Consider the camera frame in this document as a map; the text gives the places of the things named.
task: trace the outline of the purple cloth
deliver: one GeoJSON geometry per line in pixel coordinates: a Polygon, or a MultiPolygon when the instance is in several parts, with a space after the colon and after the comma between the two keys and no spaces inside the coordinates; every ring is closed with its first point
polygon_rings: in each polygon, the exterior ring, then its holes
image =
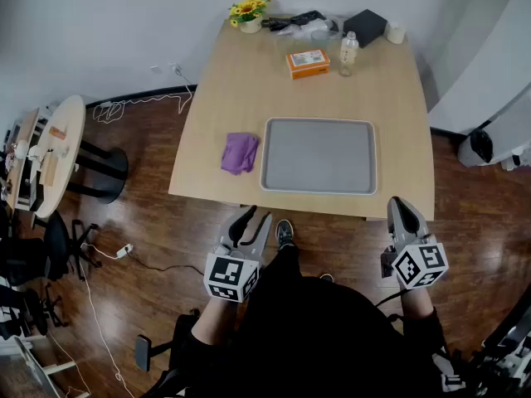
{"type": "Polygon", "coordinates": [[[229,133],[222,156],[222,169],[235,176],[250,172],[255,163],[259,139],[251,133],[229,133]]]}

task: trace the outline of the gray tray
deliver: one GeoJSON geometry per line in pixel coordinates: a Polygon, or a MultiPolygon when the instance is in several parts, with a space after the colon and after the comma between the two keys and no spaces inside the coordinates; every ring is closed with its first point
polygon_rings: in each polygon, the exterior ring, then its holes
{"type": "Polygon", "coordinates": [[[367,121],[271,118],[265,124],[264,190],[372,195],[376,178],[374,127],[367,121]]]}

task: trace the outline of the sneaker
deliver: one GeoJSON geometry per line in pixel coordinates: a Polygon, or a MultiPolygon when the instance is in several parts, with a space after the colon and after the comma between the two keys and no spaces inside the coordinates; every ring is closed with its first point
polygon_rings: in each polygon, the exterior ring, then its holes
{"type": "Polygon", "coordinates": [[[280,220],[276,225],[276,241],[279,244],[279,250],[284,246],[294,246],[293,243],[293,226],[287,220],[280,220]]]}
{"type": "Polygon", "coordinates": [[[326,280],[327,282],[330,282],[330,283],[334,282],[334,277],[331,274],[328,274],[328,273],[324,273],[324,274],[320,275],[319,278],[323,279],[323,280],[326,280]]]}

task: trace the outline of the baseboard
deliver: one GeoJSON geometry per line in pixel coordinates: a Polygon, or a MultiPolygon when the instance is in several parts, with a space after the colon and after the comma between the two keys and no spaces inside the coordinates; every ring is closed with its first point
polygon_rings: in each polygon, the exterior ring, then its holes
{"type": "MultiPolygon", "coordinates": [[[[194,92],[197,89],[197,84],[189,85],[188,88],[190,89],[190,91],[194,92]]],[[[186,90],[185,85],[179,85],[177,87],[167,87],[165,89],[140,91],[139,93],[133,93],[131,95],[123,95],[123,96],[111,97],[110,99],[98,100],[97,102],[88,104],[86,108],[87,109],[94,108],[98,104],[102,104],[104,102],[121,102],[122,100],[146,99],[146,98],[153,97],[153,96],[173,95],[177,93],[187,93],[187,92],[188,90],[186,90]]]]}
{"type": "Polygon", "coordinates": [[[430,133],[434,136],[451,138],[452,140],[459,140],[461,142],[467,137],[465,134],[453,133],[452,131],[446,131],[445,129],[434,129],[433,127],[430,127],[430,133]]]}

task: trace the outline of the black cable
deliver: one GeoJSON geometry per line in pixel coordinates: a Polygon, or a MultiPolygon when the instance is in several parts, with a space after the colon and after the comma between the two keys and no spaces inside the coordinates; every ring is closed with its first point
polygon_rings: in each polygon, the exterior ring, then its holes
{"type": "Polygon", "coordinates": [[[140,264],[142,265],[144,268],[146,269],[155,269],[157,271],[160,271],[161,273],[168,270],[168,269],[195,269],[200,275],[205,275],[204,273],[202,273],[199,269],[197,269],[196,267],[194,267],[193,265],[170,265],[169,267],[166,267],[165,269],[160,269],[159,267],[151,267],[149,265],[147,265],[146,263],[144,263],[142,260],[139,260],[138,258],[135,258],[134,256],[132,256],[129,252],[127,253],[128,256],[130,256],[134,261],[137,262],[137,264],[140,264]]]}
{"type": "Polygon", "coordinates": [[[383,299],[382,301],[377,303],[375,305],[375,307],[379,307],[380,305],[382,305],[383,303],[386,303],[387,301],[390,301],[391,299],[398,298],[399,296],[402,296],[402,295],[406,294],[410,290],[411,289],[402,289],[400,292],[396,292],[395,294],[392,294],[391,296],[387,296],[385,299],[383,299]]]}

